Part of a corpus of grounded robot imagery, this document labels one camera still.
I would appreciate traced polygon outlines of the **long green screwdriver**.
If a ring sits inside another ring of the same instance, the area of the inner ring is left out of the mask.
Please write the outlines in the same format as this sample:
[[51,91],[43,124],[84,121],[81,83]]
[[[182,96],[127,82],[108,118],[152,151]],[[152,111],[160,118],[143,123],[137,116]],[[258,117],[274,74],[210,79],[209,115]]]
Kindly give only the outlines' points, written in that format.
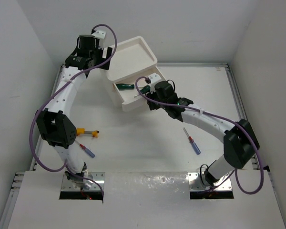
[[118,90],[133,90],[135,88],[134,84],[117,83],[116,87]]

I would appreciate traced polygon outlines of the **small stubby green screwdriver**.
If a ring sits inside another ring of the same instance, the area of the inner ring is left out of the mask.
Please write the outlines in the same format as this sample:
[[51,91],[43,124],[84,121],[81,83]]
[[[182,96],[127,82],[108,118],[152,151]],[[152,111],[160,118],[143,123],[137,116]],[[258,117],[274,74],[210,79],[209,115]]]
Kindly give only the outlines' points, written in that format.
[[141,94],[146,94],[146,93],[148,93],[148,92],[150,92],[150,86],[149,86],[149,85],[144,86],[144,87],[140,90],[140,93],[141,93]]

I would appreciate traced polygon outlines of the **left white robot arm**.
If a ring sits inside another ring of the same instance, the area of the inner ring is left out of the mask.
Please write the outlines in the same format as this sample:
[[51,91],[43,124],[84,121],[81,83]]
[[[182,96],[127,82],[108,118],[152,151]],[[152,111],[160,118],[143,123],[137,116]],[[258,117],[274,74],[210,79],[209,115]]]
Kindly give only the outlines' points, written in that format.
[[66,163],[66,177],[78,186],[84,186],[88,175],[86,163],[80,158],[75,142],[77,128],[70,120],[70,111],[81,84],[87,79],[90,68],[109,69],[109,47],[103,57],[104,31],[80,35],[75,50],[65,60],[62,75],[54,98],[42,109],[36,123],[43,140],[52,146]]

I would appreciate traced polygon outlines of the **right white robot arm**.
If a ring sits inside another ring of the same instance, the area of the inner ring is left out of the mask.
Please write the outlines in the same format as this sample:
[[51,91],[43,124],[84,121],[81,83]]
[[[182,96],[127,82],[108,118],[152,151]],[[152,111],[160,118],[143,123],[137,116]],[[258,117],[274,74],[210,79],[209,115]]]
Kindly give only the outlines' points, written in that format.
[[201,177],[205,187],[213,186],[227,173],[242,169],[260,148],[247,120],[234,122],[206,112],[193,101],[178,97],[168,81],[152,83],[146,97],[150,110],[162,108],[172,119],[194,125],[223,143],[223,155],[209,165]]

